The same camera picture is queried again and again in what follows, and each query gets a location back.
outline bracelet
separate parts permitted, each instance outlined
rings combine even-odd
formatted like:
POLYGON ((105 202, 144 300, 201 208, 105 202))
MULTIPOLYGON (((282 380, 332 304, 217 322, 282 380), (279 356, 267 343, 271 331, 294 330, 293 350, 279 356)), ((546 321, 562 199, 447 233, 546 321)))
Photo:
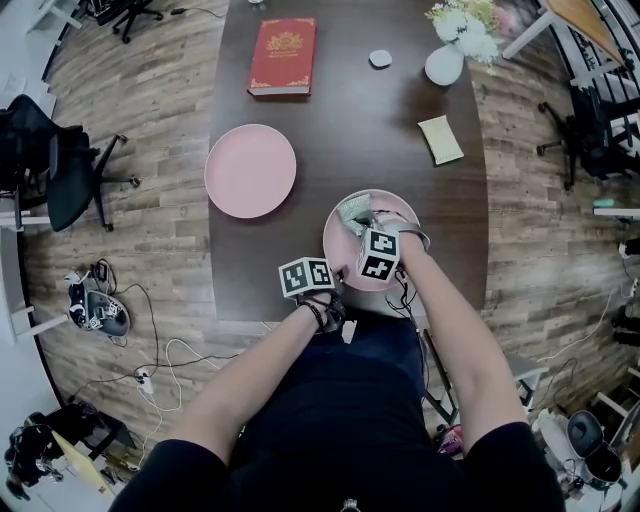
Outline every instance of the bracelet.
POLYGON ((313 316, 316 317, 316 320, 318 321, 318 330, 322 330, 324 328, 324 322, 322 321, 322 315, 320 314, 320 311, 318 311, 318 308, 315 307, 313 304, 310 304, 307 301, 301 302, 300 303, 301 306, 307 306, 311 312, 313 313, 313 316))

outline dark wooden table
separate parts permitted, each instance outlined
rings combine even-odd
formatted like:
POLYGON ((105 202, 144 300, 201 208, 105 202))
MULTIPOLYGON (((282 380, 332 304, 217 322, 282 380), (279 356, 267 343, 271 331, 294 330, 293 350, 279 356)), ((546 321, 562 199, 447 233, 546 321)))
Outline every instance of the dark wooden table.
POLYGON ((487 275, 487 183, 478 111, 468 70, 448 88, 424 74, 442 46, 421 0, 231 0, 215 77, 211 144, 228 130, 261 123, 282 132, 298 162, 289 197, 254 220, 210 204, 211 265, 219 319, 282 320, 277 268, 322 256, 332 208, 365 188, 389 190, 416 211, 431 254, 476 308, 487 275), (311 95, 259 99, 246 92, 263 19, 317 20, 311 95), (393 64, 376 71, 373 50, 393 64), (465 156, 438 167, 417 123, 446 114, 465 156))

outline office chair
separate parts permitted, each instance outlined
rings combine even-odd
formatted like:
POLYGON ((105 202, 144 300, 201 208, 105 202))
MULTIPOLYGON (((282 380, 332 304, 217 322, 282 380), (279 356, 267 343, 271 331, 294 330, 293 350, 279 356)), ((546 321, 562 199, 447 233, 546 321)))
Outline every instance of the office chair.
POLYGON ((133 25, 134 20, 140 14, 150 14, 152 16, 155 16, 156 20, 158 21, 161 21, 164 18, 163 14, 160 11, 147 9, 147 6, 151 2, 152 0, 120 0, 119 2, 113 2, 110 9, 96 16, 96 21, 98 22, 98 25, 103 26, 120 16, 123 12, 128 11, 113 26, 113 33, 117 34, 118 32, 120 32, 120 29, 118 27, 126 21, 127 24, 124 28, 124 32, 122 32, 122 42, 124 44, 129 44, 129 41, 131 41, 131 38, 129 37, 129 31, 131 30, 131 26, 133 25))
POLYGON ((46 202, 51 226, 60 231, 73 224, 94 199, 102 226, 113 231, 113 224, 105 220, 101 184, 140 185, 135 177, 103 176, 118 140, 124 143, 127 138, 114 136, 94 169, 92 162, 100 150, 90 146, 82 126, 61 128, 25 95, 0 110, 0 190, 14 201, 16 229, 22 227, 22 209, 46 202), (46 192, 39 190, 38 176, 43 173, 47 173, 46 192), (37 194, 29 197, 34 188, 37 194))
MULTIPOLYGON (((81 133, 82 126, 58 126, 25 95, 0 110, 0 190, 3 197, 14 201, 18 229, 22 227, 21 208, 46 201, 38 177, 49 168, 49 140, 57 135, 62 144, 72 144, 81 133), (34 188, 35 196, 30 194, 34 188)), ((99 153, 97 149, 90 152, 99 153)))
POLYGON ((96 155, 89 147, 89 136, 82 133, 72 146, 62 146, 54 136, 49 143, 49 173, 47 174, 47 210, 54 231, 62 231, 73 224, 88 208, 93 199, 98 209, 102 227, 113 231, 108 223, 102 204, 103 183, 129 183, 140 186, 140 180, 103 176, 105 167, 116 142, 127 142, 124 135, 114 135, 95 168, 92 165, 96 155))
POLYGON ((603 180, 609 174, 628 176, 627 170, 640 173, 640 157, 629 155, 625 148, 619 146, 623 140, 631 146, 632 135, 637 135, 637 129, 634 131, 625 118, 624 130, 614 136, 611 121, 619 117, 618 110, 601 102, 592 87, 588 90, 571 87, 570 91, 574 115, 567 116, 565 120, 547 102, 538 105, 540 112, 551 114, 562 138, 537 146, 536 152, 543 156, 547 149, 564 144, 569 155, 565 190, 571 190, 575 183, 578 157, 585 171, 603 180))

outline black shirt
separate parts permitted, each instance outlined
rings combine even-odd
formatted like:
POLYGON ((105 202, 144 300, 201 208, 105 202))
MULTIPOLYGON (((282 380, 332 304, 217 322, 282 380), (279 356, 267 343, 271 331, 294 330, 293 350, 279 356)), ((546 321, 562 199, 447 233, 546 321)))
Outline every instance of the black shirt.
POLYGON ((347 500, 361 512, 564 510, 526 423, 495 429, 455 462, 431 445, 410 379, 349 354, 296 363, 228 469, 196 444, 158 443, 111 510, 340 512, 347 500))

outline white flower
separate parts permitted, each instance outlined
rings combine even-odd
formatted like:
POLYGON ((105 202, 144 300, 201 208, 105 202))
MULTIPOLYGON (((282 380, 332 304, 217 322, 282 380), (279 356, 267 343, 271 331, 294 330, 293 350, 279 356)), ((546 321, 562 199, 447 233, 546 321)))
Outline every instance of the white flower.
POLYGON ((487 32, 487 28, 484 26, 484 23, 482 23, 478 18, 469 13, 467 13, 465 17, 467 19, 468 32, 475 32, 477 34, 485 34, 487 32))
POLYGON ((438 37, 445 43, 449 43, 458 38, 458 35, 467 26, 464 12, 458 9, 445 11, 433 20, 433 26, 438 33, 438 37))
POLYGON ((498 56, 498 46, 488 34, 466 31, 455 42, 456 47, 467 57, 490 64, 498 56))
POLYGON ((491 64, 499 54, 500 52, 498 51, 498 45, 496 42, 490 35, 485 34, 480 38, 476 54, 473 58, 483 64, 491 64))
POLYGON ((456 41, 458 49, 468 57, 473 57, 476 54, 479 45, 478 34, 473 32, 463 32, 456 41))

